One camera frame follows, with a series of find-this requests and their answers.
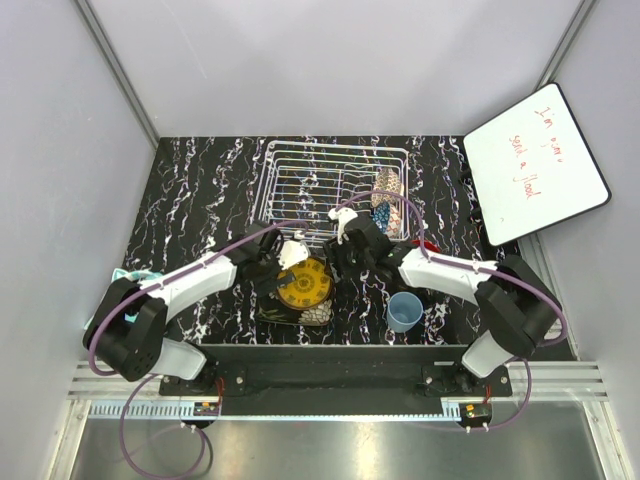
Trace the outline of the blue triangle patterned bowl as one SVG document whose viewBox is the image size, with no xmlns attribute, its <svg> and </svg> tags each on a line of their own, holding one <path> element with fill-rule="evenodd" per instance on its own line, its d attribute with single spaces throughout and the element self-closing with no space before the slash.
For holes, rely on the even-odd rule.
<svg viewBox="0 0 640 480">
<path fill-rule="evenodd" d="M 394 205 L 386 201 L 378 204 L 372 211 L 372 220 L 387 237 L 400 238 L 402 218 Z"/>
</svg>

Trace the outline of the yellow patterned round plate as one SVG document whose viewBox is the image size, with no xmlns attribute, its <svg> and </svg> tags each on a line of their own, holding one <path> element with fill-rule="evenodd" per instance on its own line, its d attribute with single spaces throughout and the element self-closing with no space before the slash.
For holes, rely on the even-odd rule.
<svg viewBox="0 0 640 480">
<path fill-rule="evenodd" d="M 309 310 L 329 299 L 334 280 L 326 263 L 310 257 L 278 275 L 279 300 L 294 310 Z"/>
</svg>

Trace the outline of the black floral square plate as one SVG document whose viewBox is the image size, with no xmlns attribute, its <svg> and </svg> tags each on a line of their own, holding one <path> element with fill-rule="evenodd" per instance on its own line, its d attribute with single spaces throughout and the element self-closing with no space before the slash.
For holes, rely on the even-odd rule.
<svg viewBox="0 0 640 480">
<path fill-rule="evenodd" d="M 325 326 L 332 317 L 333 284 L 329 282 L 321 293 L 324 293 L 323 299 L 318 298 L 318 302 L 305 305 L 302 309 L 284 302 L 277 292 L 271 293 L 257 301 L 256 319 L 287 326 Z"/>
</svg>

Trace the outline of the brown white patterned bowl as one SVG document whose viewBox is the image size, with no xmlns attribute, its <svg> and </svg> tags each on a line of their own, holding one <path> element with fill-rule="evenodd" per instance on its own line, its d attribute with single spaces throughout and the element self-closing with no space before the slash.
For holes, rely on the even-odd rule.
<svg viewBox="0 0 640 480">
<path fill-rule="evenodd" d="M 398 201 L 397 195 L 404 194 L 404 185 L 393 169 L 385 167 L 377 173 L 373 191 L 371 205 L 373 208 L 377 208 L 383 203 L 396 203 Z"/>
</svg>

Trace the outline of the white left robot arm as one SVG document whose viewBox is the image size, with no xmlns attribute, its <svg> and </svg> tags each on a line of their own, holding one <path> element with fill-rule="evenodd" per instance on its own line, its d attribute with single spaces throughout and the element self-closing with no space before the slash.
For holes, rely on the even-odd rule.
<svg viewBox="0 0 640 480">
<path fill-rule="evenodd" d="M 283 239 L 279 227 L 272 225 L 167 274 L 125 274 L 109 285 L 86 326 L 83 346 L 91 371 L 129 382 L 151 375 L 174 377 L 193 395 L 208 394 L 216 382 L 215 361 L 189 342 L 166 337 L 166 325 L 237 283 L 269 293 L 284 283 L 280 274 L 309 256 L 300 231 Z"/>
</svg>

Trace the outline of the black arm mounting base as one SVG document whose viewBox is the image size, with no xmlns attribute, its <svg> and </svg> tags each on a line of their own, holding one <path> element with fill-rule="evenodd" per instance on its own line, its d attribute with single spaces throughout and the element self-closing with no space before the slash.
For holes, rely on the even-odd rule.
<svg viewBox="0 0 640 480">
<path fill-rule="evenodd" d="M 463 346 L 232 345 L 199 347 L 229 397 L 269 390 L 396 388 L 441 396 L 506 398 L 507 369 L 477 379 L 462 370 Z"/>
</svg>

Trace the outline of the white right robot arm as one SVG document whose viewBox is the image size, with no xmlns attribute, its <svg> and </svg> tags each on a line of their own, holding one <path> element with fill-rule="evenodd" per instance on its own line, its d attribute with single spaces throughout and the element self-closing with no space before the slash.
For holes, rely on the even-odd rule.
<svg viewBox="0 0 640 480">
<path fill-rule="evenodd" d="M 485 331 L 473 341 L 454 371 L 454 384 L 476 396 L 490 374 L 514 358 L 530 359 L 537 348 L 561 342 L 562 331 L 546 340 L 551 327 L 566 324 L 557 298 L 519 256 L 502 261 L 464 260 L 426 249 L 421 241 L 392 241 L 368 217 L 358 215 L 327 240 L 324 253 L 338 281 L 364 271 L 409 289 L 438 291 L 479 309 Z"/>
</svg>

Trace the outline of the black marble pattern mat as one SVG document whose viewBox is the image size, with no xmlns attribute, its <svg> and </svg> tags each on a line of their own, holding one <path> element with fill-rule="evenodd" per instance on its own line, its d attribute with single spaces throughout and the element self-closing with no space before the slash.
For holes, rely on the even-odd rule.
<svg viewBox="0 0 640 480">
<path fill-rule="evenodd" d="M 410 201 L 427 222 L 426 239 L 444 254 L 501 260 L 519 253 L 490 245 L 472 215 L 477 201 L 462 178 L 466 155 L 458 136 L 338 138 L 341 145 L 392 147 L 408 160 Z M 271 137 L 174 137 L 159 144 L 123 266 L 167 273 L 242 233 L 259 211 L 259 188 Z M 424 317 L 409 332 L 388 330 L 391 287 L 378 275 L 338 285 L 328 324 L 295 327 L 261 321 L 248 285 L 211 295 L 169 324 L 175 340 L 197 344 L 419 345 L 467 344 L 482 332 L 478 309 L 429 292 Z"/>
</svg>

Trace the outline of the red interior black mug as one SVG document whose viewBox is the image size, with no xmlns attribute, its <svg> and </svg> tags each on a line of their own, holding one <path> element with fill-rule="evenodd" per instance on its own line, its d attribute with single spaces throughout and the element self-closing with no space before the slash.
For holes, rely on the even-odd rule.
<svg viewBox="0 0 640 480">
<path fill-rule="evenodd" d="M 411 243 L 413 245 L 415 245 L 415 246 L 418 246 L 420 248 L 424 248 L 424 249 L 426 249 L 428 251 L 431 251 L 431 252 L 435 252 L 435 253 L 440 253 L 441 252 L 440 248 L 437 245 L 434 245 L 433 243 L 431 243 L 430 241 L 427 241 L 427 240 L 421 241 L 419 239 L 416 239 L 416 240 L 412 240 Z"/>
</svg>

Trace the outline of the light blue plastic cup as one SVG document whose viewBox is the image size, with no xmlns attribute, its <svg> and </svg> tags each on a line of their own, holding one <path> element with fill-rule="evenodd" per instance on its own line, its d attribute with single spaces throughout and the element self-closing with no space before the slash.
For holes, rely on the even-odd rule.
<svg viewBox="0 0 640 480">
<path fill-rule="evenodd" d="M 393 332 L 406 333 L 420 321 L 423 312 L 424 308 L 418 296 L 410 292 L 398 292 L 387 304 L 387 326 Z"/>
</svg>

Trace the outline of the teal white object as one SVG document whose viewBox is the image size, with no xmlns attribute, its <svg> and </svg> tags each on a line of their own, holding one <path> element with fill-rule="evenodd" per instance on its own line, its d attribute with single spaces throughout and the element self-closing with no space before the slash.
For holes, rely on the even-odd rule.
<svg viewBox="0 0 640 480">
<path fill-rule="evenodd" d="M 159 272 L 153 272 L 150 270 L 133 270 L 133 271 L 127 271 L 125 269 L 122 268 L 116 268 L 113 270 L 112 276 L 111 276 L 111 282 L 114 283 L 116 280 L 119 279 L 127 279 L 129 281 L 132 281 L 134 283 L 139 283 L 145 280 L 153 280 L 153 279 L 157 279 L 159 277 L 161 277 L 162 274 Z"/>
</svg>

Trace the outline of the white dry-erase board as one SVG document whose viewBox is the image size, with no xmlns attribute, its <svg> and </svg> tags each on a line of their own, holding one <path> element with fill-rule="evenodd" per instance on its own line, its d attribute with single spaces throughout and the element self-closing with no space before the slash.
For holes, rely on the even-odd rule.
<svg viewBox="0 0 640 480">
<path fill-rule="evenodd" d="M 493 246 L 611 199 L 561 87 L 550 83 L 463 138 L 482 223 Z"/>
</svg>

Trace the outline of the aluminium frame rail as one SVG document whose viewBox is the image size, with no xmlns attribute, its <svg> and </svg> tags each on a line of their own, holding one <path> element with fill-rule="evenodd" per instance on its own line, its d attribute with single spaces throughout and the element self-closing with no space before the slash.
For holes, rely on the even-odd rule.
<svg viewBox="0 0 640 480">
<path fill-rule="evenodd" d="M 93 415 L 226 420 L 457 421 L 475 404 L 605 402 L 589 362 L 512 363 L 473 380 L 450 362 L 223 361 L 202 384 L 157 377 L 145 385 L 100 379 L 80 364 L 67 394 Z"/>
</svg>

